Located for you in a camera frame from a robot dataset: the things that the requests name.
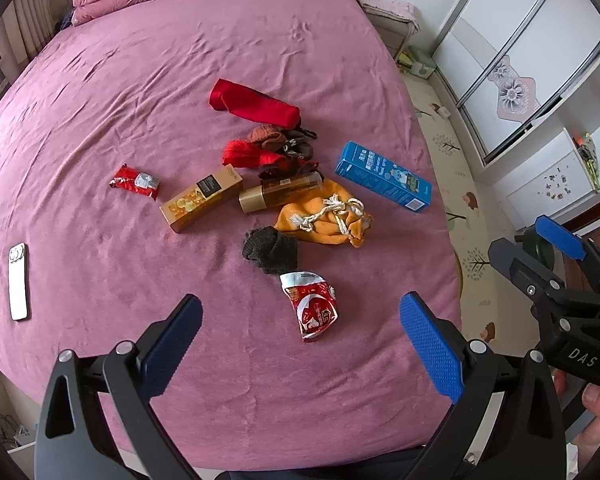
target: gold box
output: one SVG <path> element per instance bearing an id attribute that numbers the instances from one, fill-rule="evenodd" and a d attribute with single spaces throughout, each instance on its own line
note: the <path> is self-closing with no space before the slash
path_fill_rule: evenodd
<path id="1" fill-rule="evenodd" d="M 160 206 L 162 214 L 177 233 L 196 218 L 242 191 L 242 177 L 231 164 L 206 176 L 195 186 L 178 193 Z"/>

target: hand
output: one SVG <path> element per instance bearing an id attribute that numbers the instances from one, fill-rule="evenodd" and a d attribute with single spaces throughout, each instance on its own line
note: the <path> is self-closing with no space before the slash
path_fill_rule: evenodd
<path id="1" fill-rule="evenodd" d="M 554 378 L 555 390 L 560 396 L 567 388 L 566 374 L 558 370 Z M 600 447 L 600 387 L 589 384 L 582 394 L 582 404 L 596 418 L 573 441 L 578 446 L 578 467 L 580 469 L 589 463 L 591 457 Z"/>

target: fingernail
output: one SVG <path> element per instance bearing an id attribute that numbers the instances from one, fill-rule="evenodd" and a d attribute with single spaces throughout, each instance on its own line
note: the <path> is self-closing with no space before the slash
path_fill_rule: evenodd
<path id="1" fill-rule="evenodd" d="M 600 386 L 596 386 L 595 384 L 590 384 L 584 389 L 584 402 L 589 406 L 596 403 L 598 397 L 600 396 Z"/>

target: blue textured pad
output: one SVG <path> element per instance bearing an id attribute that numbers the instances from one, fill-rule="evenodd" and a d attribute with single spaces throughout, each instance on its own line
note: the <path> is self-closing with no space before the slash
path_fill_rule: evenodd
<path id="1" fill-rule="evenodd" d="M 464 390 L 461 363 L 411 294 L 400 301 L 400 323 L 438 393 L 458 402 Z"/>
<path id="2" fill-rule="evenodd" d="M 142 362 L 140 393 L 145 399 L 164 393 L 201 326 L 202 303 L 192 296 Z"/>
<path id="3" fill-rule="evenodd" d="M 577 237 L 545 215 L 536 219 L 536 233 L 571 260 L 584 260 L 587 256 L 582 242 Z"/>

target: red plastic package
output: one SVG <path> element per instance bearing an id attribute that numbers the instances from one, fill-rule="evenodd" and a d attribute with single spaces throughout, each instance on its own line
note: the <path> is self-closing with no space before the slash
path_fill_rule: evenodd
<path id="1" fill-rule="evenodd" d="M 147 173 L 140 173 L 138 170 L 133 170 L 128 165 L 123 164 L 122 168 L 113 176 L 109 185 L 150 196 L 155 200 L 158 197 L 160 180 Z"/>
<path id="2" fill-rule="evenodd" d="M 338 319 L 336 292 L 322 277 L 290 272 L 280 276 L 280 282 L 298 315 L 303 341 L 313 341 Z"/>

